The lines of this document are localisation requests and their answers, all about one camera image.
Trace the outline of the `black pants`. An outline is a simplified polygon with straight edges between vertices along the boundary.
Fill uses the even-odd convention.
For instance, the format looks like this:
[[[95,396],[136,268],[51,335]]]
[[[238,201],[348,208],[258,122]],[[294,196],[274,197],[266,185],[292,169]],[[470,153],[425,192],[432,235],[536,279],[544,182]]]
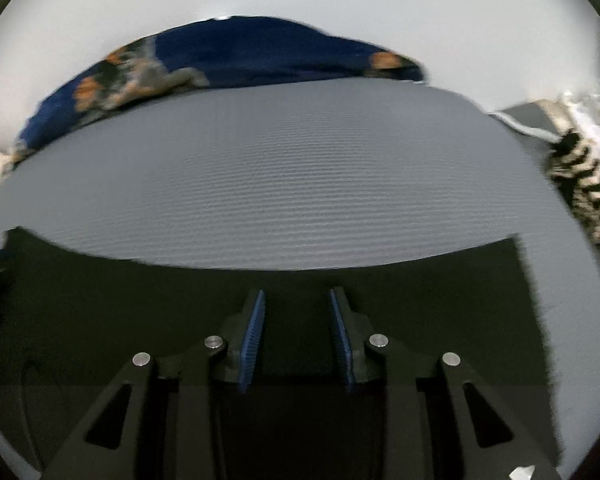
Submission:
[[[365,440],[329,292],[373,329],[456,352],[557,469],[543,337],[514,240],[388,266],[250,271],[69,252],[23,229],[0,249],[0,433],[36,478],[138,352],[174,356],[221,331],[250,290],[265,315],[250,385],[227,403],[215,479],[385,479]]]

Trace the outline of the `black cream zigzag cloth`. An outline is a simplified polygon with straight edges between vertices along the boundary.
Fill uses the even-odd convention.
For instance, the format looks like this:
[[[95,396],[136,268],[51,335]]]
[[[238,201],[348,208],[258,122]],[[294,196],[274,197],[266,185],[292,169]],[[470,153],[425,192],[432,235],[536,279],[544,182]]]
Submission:
[[[553,145],[547,175],[590,241],[600,250],[600,152],[576,130]]]

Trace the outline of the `grey white-trimmed cloth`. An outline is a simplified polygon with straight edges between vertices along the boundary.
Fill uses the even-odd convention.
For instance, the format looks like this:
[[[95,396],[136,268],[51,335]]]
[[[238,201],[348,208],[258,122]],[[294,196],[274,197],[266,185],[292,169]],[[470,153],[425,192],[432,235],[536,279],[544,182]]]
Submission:
[[[539,100],[490,112],[489,116],[516,133],[545,143],[555,144],[573,129],[573,123],[562,104]]]

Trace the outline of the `grey mesh mattress cover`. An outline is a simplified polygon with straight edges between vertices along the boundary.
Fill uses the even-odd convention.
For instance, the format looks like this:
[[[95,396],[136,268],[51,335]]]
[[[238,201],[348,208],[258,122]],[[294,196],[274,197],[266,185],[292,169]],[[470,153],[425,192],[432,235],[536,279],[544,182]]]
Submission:
[[[90,255],[309,269],[515,234],[550,349],[559,472],[600,435],[600,257],[516,136],[458,94],[385,79],[189,93],[56,140],[0,187],[24,226]]]

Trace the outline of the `navy floral blanket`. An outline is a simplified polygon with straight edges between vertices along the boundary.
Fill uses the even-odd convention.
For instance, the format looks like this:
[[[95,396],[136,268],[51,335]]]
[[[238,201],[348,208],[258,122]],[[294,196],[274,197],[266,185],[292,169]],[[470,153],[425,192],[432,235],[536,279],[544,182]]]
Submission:
[[[342,78],[426,80],[406,56],[282,18],[195,22],[125,44],[65,82],[28,119],[10,156],[21,162],[76,129],[173,93]]]

